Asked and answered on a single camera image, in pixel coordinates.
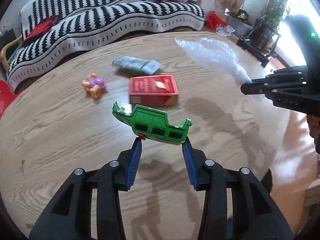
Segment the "right hand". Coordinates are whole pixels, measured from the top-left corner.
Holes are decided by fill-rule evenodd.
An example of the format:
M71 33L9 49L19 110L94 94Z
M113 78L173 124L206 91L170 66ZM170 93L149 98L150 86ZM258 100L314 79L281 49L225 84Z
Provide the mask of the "right hand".
M318 154L320 154L320 147L319 147L319 134L320 134L320 125L319 125L319 118L311 115L306 116L306 120L309 126L309 133L310 136L314 139L315 142L315 150Z

